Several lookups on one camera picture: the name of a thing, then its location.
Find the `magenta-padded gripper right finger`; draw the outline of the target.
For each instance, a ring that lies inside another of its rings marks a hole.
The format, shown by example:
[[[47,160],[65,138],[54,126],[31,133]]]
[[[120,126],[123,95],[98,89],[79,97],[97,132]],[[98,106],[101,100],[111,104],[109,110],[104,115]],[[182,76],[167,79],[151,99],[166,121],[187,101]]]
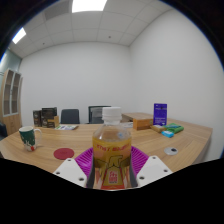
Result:
[[[131,148],[130,183],[133,188],[146,186],[170,174],[172,171],[157,156]]]

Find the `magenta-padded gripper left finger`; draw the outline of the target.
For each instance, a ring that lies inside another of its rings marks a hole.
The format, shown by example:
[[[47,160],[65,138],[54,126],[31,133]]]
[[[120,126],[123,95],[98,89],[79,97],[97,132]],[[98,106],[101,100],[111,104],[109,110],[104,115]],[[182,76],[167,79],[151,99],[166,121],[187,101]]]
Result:
[[[95,179],[93,149],[89,148],[75,159],[67,158],[54,175],[84,188],[92,188]]]

